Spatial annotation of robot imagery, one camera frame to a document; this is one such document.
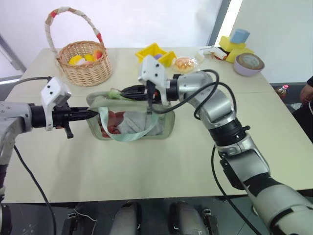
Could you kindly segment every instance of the fabric-wrapped handle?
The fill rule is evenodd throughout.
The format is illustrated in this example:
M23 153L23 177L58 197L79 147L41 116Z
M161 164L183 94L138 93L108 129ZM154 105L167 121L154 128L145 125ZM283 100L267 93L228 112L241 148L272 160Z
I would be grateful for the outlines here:
M49 43L49 46L51 48L51 50L53 51L55 58L59 58L58 52L54 46L54 43L52 41L52 37L51 37L51 33L50 33L50 26L52 25L53 19L56 15L59 15L62 12L66 12L69 11L71 13L74 13L78 16L83 17L87 23L92 27L92 30L94 32L94 34L96 35L96 37L98 38L101 46L105 49L104 44L102 42L102 37L101 37L101 33L99 32L98 29L95 28L95 26L93 25L93 23L91 22L91 20L81 11L79 10L75 10L73 8L70 7L60 7L58 9L53 10L47 17L46 21L45 21L45 34Z

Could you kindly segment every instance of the bottle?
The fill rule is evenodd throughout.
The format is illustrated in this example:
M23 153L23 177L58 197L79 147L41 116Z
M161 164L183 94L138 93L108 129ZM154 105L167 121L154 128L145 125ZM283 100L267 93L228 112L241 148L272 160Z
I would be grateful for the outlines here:
M286 98L287 88L288 88L288 87L289 87L288 85L284 85L284 86L282 86L282 87L277 87L277 88L275 89L276 93L279 95L279 97L280 97L281 99Z

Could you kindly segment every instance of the white cloth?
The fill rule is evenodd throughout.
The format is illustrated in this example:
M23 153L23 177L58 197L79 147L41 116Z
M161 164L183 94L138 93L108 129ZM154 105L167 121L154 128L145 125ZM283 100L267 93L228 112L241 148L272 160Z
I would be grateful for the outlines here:
M117 126L121 134L139 133L147 129L151 122L151 116L146 113L126 111L123 121ZM146 136L158 135L163 132L160 119L154 128Z
M295 110L297 110L297 109L300 109L301 108L301 103L295 103L295 104L291 104L290 106L293 108L293 109L295 109Z

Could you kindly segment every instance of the person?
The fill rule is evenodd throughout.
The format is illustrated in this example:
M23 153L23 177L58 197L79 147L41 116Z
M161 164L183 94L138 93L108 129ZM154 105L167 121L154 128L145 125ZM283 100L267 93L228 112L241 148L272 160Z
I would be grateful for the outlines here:
M313 76L300 93L302 107L293 116L313 143Z

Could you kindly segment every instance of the yellow block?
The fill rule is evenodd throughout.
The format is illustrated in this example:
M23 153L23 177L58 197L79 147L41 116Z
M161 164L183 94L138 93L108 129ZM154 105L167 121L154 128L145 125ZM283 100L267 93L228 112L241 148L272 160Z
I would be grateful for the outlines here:
M70 65L76 65L83 57L81 55L75 55L69 60Z
M87 60L87 61L94 61L94 56L93 55L91 55L91 54L86 54L86 55L84 55L84 58L85 58L85 60Z
M246 52L254 54L254 51L248 48L243 48L243 49L235 48L231 50L230 54L226 58L226 61L234 63L237 55L241 55L242 53L246 53Z
M156 55L161 55L160 58L158 58L158 61L160 61L161 64L163 64L166 67L169 67L172 65L172 60L176 58L176 55L173 51L166 52L162 50L157 43L152 43L151 45L147 46L146 48L138 51L136 53L136 56L139 59L139 62L141 63L143 59L147 55L152 55L153 57Z
M220 46L225 51L232 51L235 48L245 48L245 43L231 43L229 37L222 36L220 40Z

